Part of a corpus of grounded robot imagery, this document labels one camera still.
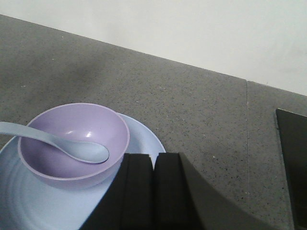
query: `spoon handle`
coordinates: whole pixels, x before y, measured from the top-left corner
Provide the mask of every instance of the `spoon handle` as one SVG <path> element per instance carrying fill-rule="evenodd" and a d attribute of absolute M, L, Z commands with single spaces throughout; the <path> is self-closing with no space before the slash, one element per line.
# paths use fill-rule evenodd
<path fill-rule="evenodd" d="M 33 138 L 57 147 L 57 137 L 44 131 L 10 122 L 0 122 L 0 134 Z"/>

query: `black plastic part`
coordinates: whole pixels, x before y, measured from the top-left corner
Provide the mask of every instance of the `black plastic part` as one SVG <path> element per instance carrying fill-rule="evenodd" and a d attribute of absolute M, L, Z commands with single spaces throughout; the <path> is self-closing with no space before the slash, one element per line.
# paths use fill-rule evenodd
<path fill-rule="evenodd" d="M 152 230 L 153 165 L 149 155 L 131 154 L 121 219 L 122 230 Z"/>
<path fill-rule="evenodd" d="M 295 229 L 307 230 L 307 117 L 276 110 Z"/>
<path fill-rule="evenodd" d="M 120 169 L 111 186 L 80 230 L 119 230 L 129 156 L 129 154 L 124 155 Z"/>
<path fill-rule="evenodd" d="M 154 220 L 157 230 L 202 229 L 177 153 L 160 153 L 154 169 Z"/>

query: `granite countertop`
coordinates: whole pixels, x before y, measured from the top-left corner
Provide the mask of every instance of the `granite countertop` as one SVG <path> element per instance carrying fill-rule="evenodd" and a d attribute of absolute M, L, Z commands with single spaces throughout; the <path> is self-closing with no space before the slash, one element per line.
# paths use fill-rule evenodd
<path fill-rule="evenodd" d="M 102 104 L 184 152 L 222 195 L 281 230 L 293 221 L 275 109 L 307 97 L 0 16 L 0 120 L 26 125 L 60 104 Z M 0 136 L 2 147 L 9 136 Z"/>

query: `black object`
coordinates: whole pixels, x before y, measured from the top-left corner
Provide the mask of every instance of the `black object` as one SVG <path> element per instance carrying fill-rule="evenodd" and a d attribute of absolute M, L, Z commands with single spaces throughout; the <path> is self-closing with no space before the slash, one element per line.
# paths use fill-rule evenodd
<path fill-rule="evenodd" d="M 160 153 L 154 169 L 154 220 L 157 230 L 202 229 L 177 153 Z"/>
<path fill-rule="evenodd" d="M 274 230 L 214 190 L 181 153 L 125 154 L 80 230 Z"/>
<path fill-rule="evenodd" d="M 80 230 L 119 230 L 129 156 L 129 154 L 124 155 L 120 169 L 111 186 Z"/>
<path fill-rule="evenodd" d="M 120 169 L 80 230 L 153 229 L 153 165 L 149 155 L 124 155 Z"/>
<path fill-rule="evenodd" d="M 307 230 L 307 117 L 276 110 L 295 229 Z"/>
<path fill-rule="evenodd" d="M 149 155 L 131 154 L 121 218 L 122 230 L 153 229 L 153 165 Z"/>

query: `bowl rim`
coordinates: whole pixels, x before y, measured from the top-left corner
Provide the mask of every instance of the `bowl rim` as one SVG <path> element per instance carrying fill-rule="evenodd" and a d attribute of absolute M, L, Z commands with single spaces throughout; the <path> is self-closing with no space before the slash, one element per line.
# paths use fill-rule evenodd
<path fill-rule="evenodd" d="M 23 155 L 22 155 L 22 151 L 21 151 L 21 140 L 23 137 L 19 137 L 18 138 L 18 155 L 22 161 L 22 163 L 31 171 L 33 172 L 34 174 L 38 175 L 38 176 L 41 176 L 43 178 L 46 178 L 46 179 L 51 179 L 51 180 L 56 180 L 56 181 L 75 181 L 75 180 L 81 180 L 81 179 L 86 179 L 86 178 L 90 178 L 90 177 L 93 177 L 93 176 L 96 176 L 102 172 L 105 172 L 107 170 L 109 170 L 110 168 L 112 168 L 122 157 L 123 155 L 125 154 L 127 148 L 128 148 L 128 145 L 129 145 L 129 142 L 130 142 L 130 131 L 129 131 L 129 127 L 127 125 L 127 123 L 125 122 L 125 120 L 119 115 L 119 113 L 115 112 L 114 110 L 108 108 L 108 107 L 105 107 L 103 105 L 99 105 L 99 104 L 94 104 L 94 103 L 69 103 L 69 104 L 62 104 L 62 105 L 59 105 L 59 106 L 56 106 L 56 107 L 53 107 L 51 109 L 48 109 L 42 113 L 40 113 L 39 115 L 37 115 L 36 117 L 34 117 L 26 126 L 30 126 L 35 120 L 37 120 L 40 116 L 42 116 L 43 114 L 45 113 L 48 113 L 49 111 L 51 110 L 54 110 L 54 109 L 57 109 L 57 108 L 60 108 L 60 107 L 65 107 L 65 106 L 70 106 L 70 105 L 93 105 L 93 106 L 98 106 L 98 107 L 102 107 L 104 109 L 107 109 L 111 112 L 113 112 L 118 118 L 120 118 L 120 120 L 123 122 L 123 124 L 125 125 L 125 128 L 127 130 L 127 133 L 128 133 L 128 136 L 127 136 L 127 143 L 126 143 L 126 146 L 124 148 L 124 151 L 123 153 L 121 153 L 119 155 L 119 157 L 114 161 L 113 164 L 111 164 L 110 166 L 108 166 L 107 168 L 105 169 L 102 169 L 102 170 L 99 170 L 99 171 L 96 171 L 94 173 L 91 173 L 91 174 L 88 174 L 88 175 L 84 175 L 84 176 L 78 176 L 78 177 L 56 177 L 56 176 L 50 176 L 50 175 L 46 175 L 46 174 L 43 174 L 39 171 L 37 171 L 36 169 L 32 168 L 24 159 Z"/>

